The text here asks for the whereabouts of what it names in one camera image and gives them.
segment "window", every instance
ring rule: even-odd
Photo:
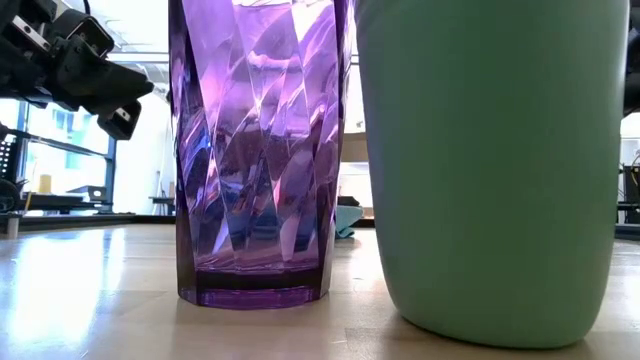
[[[51,192],[56,195],[85,185],[105,186],[107,162],[99,156],[88,156],[29,143],[27,147],[26,191],[37,191],[40,177],[51,176]]]
[[[362,83],[360,81],[360,57],[356,42],[356,23],[349,19],[349,39],[351,41],[351,71],[349,73],[349,88],[347,89],[347,114],[345,117],[345,133],[365,132],[364,105],[362,103]]]
[[[0,99],[0,122],[9,129],[18,126],[20,103],[15,100]]]
[[[103,154],[109,149],[109,135],[100,129],[97,117],[84,109],[73,113],[56,104],[46,109],[29,106],[28,132]]]

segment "mint green tumbler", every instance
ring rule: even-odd
[[[628,0],[359,0],[376,228],[412,323],[581,339],[616,211]]]

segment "wall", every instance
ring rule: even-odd
[[[133,137],[119,141],[114,182],[114,211],[152,214],[150,196],[156,196],[158,177],[169,192],[175,181],[173,136],[169,104],[155,94],[140,99],[142,113]]]

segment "purple plastic tumbler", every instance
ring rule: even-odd
[[[170,0],[178,293],[281,308],[328,288],[351,0]]]

